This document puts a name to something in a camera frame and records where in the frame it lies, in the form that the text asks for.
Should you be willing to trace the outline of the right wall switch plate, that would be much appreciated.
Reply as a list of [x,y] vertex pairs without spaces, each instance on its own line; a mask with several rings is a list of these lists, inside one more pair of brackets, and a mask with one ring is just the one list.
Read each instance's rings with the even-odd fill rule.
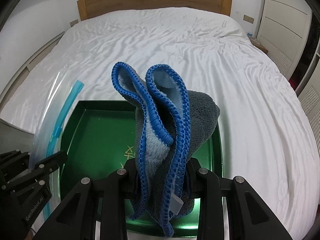
[[243,20],[248,22],[248,23],[251,23],[251,24],[254,23],[254,18],[252,18],[252,17],[250,17],[248,15],[244,15]]

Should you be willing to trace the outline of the white bed duvet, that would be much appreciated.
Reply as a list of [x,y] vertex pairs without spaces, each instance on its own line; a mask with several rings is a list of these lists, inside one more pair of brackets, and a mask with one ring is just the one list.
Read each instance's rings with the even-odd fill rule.
[[78,100],[120,100],[138,78],[181,111],[182,93],[208,94],[220,109],[223,173],[241,175],[293,239],[313,226],[319,202],[319,153],[295,91],[275,63],[232,18],[189,8],[115,11],[65,32],[1,111],[35,132],[61,71],[84,83]]

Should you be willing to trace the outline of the white wardrobe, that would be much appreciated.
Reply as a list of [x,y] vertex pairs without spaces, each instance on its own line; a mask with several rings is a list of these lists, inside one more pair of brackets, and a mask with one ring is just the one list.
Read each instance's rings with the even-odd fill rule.
[[298,96],[319,136],[319,22],[305,0],[265,0],[257,39]]

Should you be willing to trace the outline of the white radiator cover panels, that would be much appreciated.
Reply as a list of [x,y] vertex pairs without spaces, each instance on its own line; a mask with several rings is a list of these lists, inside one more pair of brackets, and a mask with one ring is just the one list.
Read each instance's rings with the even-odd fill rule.
[[40,49],[38,49],[24,64],[18,69],[18,71],[13,75],[8,84],[1,92],[1,111],[4,106],[12,98],[18,87],[23,83],[27,78],[30,72],[53,50],[53,48],[58,44],[61,38],[64,35],[64,31],[59,35],[52,38]]

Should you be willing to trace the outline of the right wooden nightstand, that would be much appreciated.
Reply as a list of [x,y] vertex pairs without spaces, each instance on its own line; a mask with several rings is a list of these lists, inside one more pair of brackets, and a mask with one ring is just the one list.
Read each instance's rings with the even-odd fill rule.
[[263,46],[257,39],[255,39],[255,38],[250,39],[250,42],[251,42],[251,44],[253,44],[253,46],[260,49],[265,54],[268,54],[268,49],[265,46]]

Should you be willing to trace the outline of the blue grey microfiber towel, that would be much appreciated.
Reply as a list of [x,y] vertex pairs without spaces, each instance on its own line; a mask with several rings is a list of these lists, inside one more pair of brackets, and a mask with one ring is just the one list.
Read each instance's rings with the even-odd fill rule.
[[167,64],[148,69],[144,79],[127,63],[111,74],[115,90],[136,108],[136,168],[140,198],[132,200],[132,219],[148,213],[166,237],[171,219],[194,208],[183,188],[187,162],[214,133],[220,109],[202,92],[188,90]]

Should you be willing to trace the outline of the green metal tray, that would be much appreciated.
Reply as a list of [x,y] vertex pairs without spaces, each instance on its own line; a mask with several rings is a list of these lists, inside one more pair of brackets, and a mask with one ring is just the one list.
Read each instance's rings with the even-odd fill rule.
[[[60,173],[61,200],[84,177],[93,180],[107,177],[122,168],[127,159],[135,157],[135,110],[126,101],[78,101],[65,126],[61,150],[67,161]],[[222,157],[219,126],[211,138],[193,154],[201,167],[222,176]],[[173,218],[173,237],[196,237],[200,199],[195,199],[193,211],[183,218]],[[144,235],[163,237],[162,228],[146,212],[140,219],[131,220],[133,213],[125,200],[126,228]]]

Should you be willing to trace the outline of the left wall switch plate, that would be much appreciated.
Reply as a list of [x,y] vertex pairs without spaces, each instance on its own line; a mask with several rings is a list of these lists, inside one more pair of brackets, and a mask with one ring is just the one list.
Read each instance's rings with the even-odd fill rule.
[[78,23],[78,19],[73,20],[72,22],[70,22],[70,26],[73,27],[74,25],[76,25]]

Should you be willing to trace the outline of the wall switch plate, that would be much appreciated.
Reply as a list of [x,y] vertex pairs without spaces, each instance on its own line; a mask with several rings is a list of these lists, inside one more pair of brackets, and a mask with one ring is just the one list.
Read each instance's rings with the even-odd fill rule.
[[78,19],[73,20],[72,22],[70,22],[70,26],[73,27],[74,25],[76,25],[78,23]]
[[251,23],[251,24],[254,23],[254,18],[252,18],[252,17],[250,17],[248,15],[244,15],[243,20],[248,22],[248,23]]

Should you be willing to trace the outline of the clear zip bag blue strip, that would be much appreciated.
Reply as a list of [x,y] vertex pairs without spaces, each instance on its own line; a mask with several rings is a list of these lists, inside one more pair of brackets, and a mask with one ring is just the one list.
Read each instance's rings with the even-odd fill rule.
[[65,119],[84,84],[65,71],[58,72],[44,101],[34,134],[29,168],[60,150]]

